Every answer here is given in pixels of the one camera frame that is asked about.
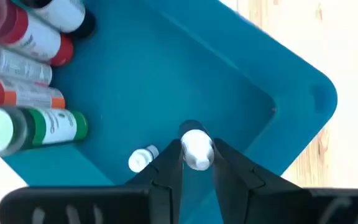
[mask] red paint tube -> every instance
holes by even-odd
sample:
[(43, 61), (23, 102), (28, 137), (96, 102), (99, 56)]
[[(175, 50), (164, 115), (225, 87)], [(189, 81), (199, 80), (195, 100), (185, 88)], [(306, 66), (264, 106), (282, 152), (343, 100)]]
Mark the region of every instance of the red paint tube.
[(74, 52), (70, 39), (10, 0), (0, 0), (0, 44), (54, 66), (68, 63)]

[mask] acrylic paint tube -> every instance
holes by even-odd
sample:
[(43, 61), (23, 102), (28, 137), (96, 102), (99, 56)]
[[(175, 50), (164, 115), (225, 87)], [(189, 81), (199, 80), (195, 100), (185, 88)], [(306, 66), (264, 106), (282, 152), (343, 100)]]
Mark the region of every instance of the acrylic paint tube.
[(80, 0), (21, 0), (51, 26), (70, 36), (89, 37), (96, 19)]
[(0, 46), (0, 76), (48, 86), (52, 81), (52, 68)]
[(145, 169), (158, 155), (158, 149), (153, 145), (147, 146), (145, 149), (137, 149), (129, 157), (129, 168), (138, 173)]
[(64, 108), (65, 99), (57, 89), (0, 77), (1, 105)]
[(205, 127), (196, 120), (187, 120), (179, 127), (183, 157), (190, 168), (206, 170), (214, 161), (213, 141)]
[(13, 106), (0, 108), (0, 156), (82, 140), (87, 133), (86, 118), (78, 111)]
[(9, 0), (0, 0), (0, 44), (54, 66), (68, 63), (74, 52), (70, 39)]

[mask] green paint tube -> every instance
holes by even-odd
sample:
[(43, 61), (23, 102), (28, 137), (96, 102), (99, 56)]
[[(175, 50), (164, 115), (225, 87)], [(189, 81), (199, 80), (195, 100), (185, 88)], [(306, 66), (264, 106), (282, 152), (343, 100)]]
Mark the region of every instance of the green paint tube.
[(88, 123), (78, 111), (0, 108), (0, 156), (61, 142), (82, 140)]

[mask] orange paint tube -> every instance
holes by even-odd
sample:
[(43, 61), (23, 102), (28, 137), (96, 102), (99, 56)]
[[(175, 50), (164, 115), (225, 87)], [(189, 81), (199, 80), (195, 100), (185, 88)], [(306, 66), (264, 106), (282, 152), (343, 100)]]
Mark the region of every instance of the orange paint tube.
[(0, 77), (0, 106), (65, 108), (62, 93), (54, 88), (33, 85), (10, 77)]

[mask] paint tube label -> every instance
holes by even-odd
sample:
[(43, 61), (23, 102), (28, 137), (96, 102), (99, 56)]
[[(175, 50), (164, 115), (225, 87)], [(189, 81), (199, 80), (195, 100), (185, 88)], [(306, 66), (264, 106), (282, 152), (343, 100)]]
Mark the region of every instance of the paint tube label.
[(49, 26), (28, 14), (29, 25), (23, 37), (9, 48), (20, 53), (47, 62), (54, 58), (60, 49), (60, 34)]
[(77, 30), (85, 19), (85, 6), (79, 0), (52, 0), (34, 12), (56, 29), (69, 33)]
[(0, 77), (5, 105), (64, 108), (62, 93), (54, 88), (31, 85), (14, 78)]
[(70, 111), (43, 108), (34, 109), (37, 110), (45, 120), (45, 135), (42, 142), (35, 140), (35, 145), (74, 140), (77, 132), (77, 122)]
[(9, 76), (42, 85), (52, 81), (52, 68), (0, 46), (0, 76)]

